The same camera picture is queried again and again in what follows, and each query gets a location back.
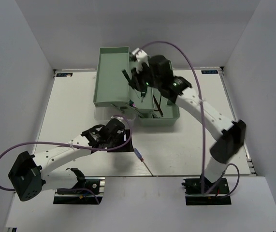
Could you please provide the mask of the green plastic toolbox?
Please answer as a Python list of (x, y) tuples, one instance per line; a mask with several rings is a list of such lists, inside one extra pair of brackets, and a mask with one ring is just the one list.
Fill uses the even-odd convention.
[(180, 118), (179, 107), (151, 87), (144, 95), (130, 88), (130, 106), (144, 127), (169, 127)]

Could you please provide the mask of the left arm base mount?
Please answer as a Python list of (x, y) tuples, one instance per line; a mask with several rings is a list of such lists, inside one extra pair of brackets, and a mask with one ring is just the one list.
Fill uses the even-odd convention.
[(53, 204), (56, 205), (99, 205), (103, 199), (104, 177), (89, 177), (79, 181), (70, 190), (57, 189)]

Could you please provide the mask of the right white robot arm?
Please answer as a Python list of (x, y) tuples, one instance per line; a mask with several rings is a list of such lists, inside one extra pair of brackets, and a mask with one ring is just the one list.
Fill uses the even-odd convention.
[(233, 121), (222, 115), (209, 103), (202, 100), (192, 84), (182, 76), (174, 75), (171, 62), (163, 55), (129, 55), (135, 66), (123, 75), (129, 86), (139, 92), (147, 87), (155, 88), (172, 104), (184, 109), (199, 121), (203, 132), (208, 131), (215, 143), (210, 148), (209, 162), (202, 163), (201, 192), (211, 193), (219, 187), (229, 161), (244, 145), (246, 124)]

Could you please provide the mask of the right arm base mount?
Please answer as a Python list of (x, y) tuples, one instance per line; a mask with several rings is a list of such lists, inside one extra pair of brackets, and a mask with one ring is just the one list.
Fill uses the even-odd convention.
[(202, 194), (200, 178), (183, 179), (182, 187), (185, 191), (186, 206), (213, 206), (232, 204), (231, 197), (226, 196), (230, 193), (226, 178), (221, 179), (220, 183), (208, 194), (206, 193), (208, 187), (204, 187), (205, 194)]

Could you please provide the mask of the blue handle screwdriver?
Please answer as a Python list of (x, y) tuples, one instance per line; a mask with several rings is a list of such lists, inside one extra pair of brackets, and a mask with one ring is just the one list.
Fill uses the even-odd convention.
[(150, 168), (147, 166), (146, 162), (144, 161), (144, 158), (141, 155), (141, 153), (139, 152), (139, 150), (137, 148), (134, 148), (133, 151), (134, 151), (136, 157), (143, 163), (143, 165), (149, 171), (149, 173), (151, 174), (151, 176), (154, 176), (154, 174), (151, 172)]

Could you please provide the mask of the green stubby screwdriver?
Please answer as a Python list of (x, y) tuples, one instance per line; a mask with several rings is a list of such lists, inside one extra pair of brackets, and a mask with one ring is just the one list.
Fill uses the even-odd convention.
[(147, 94), (147, 88), (141, 91), (141, 102), (143, 102), (144, 98), (146, 97), (146, 94)]

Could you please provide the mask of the green toolbox tray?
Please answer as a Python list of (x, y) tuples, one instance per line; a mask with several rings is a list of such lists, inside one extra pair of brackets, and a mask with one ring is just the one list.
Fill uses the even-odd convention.
[(129, 71), (128, 47), (100, 48), (93, 103), (95, 107), (124, 107), (129, 103), (130, 90), (123, 70)]

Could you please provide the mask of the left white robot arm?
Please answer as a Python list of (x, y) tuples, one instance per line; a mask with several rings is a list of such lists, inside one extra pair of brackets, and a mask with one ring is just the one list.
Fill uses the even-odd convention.
[(85, 177), (67, 164), (97, 151), (119, 150), (131, 143), (131, 137), (132, 130), (112, 118), (106, 125), (93, 126), (53, 149), (32, 155), (27, 151), (20, 153), (9, 171), (9, 180), (22, 202), (50, 189), (79, 193), (85, 188)]

